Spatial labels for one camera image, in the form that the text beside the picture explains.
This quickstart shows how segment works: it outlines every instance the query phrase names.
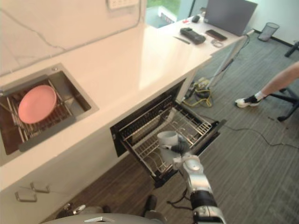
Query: cabinet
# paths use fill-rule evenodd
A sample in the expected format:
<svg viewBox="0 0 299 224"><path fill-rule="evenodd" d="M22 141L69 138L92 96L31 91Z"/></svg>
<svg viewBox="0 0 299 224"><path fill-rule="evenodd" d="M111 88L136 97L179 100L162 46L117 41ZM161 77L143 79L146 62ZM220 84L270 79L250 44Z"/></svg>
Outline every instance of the cabinet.
<svg viewBox="0 0 299 224"><path fill-rule="evenodd" d="M117 158L110 130L96 131L1 191L0 223L42 222L122 158ZM15 193L30 191L32 182L37 188L48 185L50 193L36 193L36 202L17 201Z"/></svg>

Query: pink plate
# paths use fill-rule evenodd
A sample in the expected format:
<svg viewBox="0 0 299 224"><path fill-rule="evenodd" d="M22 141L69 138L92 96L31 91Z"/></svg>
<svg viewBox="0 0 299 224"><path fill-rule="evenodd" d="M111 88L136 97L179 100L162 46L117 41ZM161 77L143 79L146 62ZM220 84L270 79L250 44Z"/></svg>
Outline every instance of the pink plate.
<svg viewBox="0 0 299 224"><path fill-rule="evenodd" d="M48 85L39 85L31 89L19 105L19 117L27 124L39 122L48 117L55 108L57 96Z"/></svg>

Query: smartphone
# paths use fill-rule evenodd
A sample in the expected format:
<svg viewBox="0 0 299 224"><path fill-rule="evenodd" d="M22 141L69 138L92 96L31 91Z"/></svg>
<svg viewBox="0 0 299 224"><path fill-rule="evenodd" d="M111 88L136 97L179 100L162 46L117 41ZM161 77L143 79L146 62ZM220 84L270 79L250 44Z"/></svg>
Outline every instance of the smartphone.
<svg viewBox="0 0 299 224"><path fill-rule="evenodd" d="M213 37L213 38L215 38L215 39L218 40L218 41L224 41L224 40L227 39L226 36L223 36L222 34L216 32L216 31L213 30L213 29L207 30L207 31L206 31L206 34L209 35L209 36L211 36L211 37Z"/></svg>

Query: dishwasher rack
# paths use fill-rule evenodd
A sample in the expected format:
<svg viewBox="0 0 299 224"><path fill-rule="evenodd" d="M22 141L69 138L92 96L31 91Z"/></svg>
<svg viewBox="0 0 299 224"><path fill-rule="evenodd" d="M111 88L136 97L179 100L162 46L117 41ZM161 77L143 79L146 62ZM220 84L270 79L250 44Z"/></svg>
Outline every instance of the dishwasher rack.
<svg viewBox="0 0 299 224"><path fill-rule="evenodd" d="M132 123L134 128L129 125L120 130L123 144L138 157L152 177L161 176L172 168L161 156L157 140L159 132L177 132L186 139L192 149L212 128L210 123L191 116L180 105L165 102L167 99L136 119ZM144 122L151 113L157 115Z"/></svg>

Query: laptop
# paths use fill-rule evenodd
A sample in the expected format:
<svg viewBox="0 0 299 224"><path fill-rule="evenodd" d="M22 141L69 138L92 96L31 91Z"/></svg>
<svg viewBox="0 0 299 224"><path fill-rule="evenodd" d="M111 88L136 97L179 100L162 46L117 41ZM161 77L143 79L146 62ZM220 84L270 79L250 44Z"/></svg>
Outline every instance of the laptop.
<svg viewBox="0 0 299 224"><path fill-rule="evenodd" d="M209 0L204 21L242 36L251 30L248 22L256 7L256 3L246 0Z"/></svg>

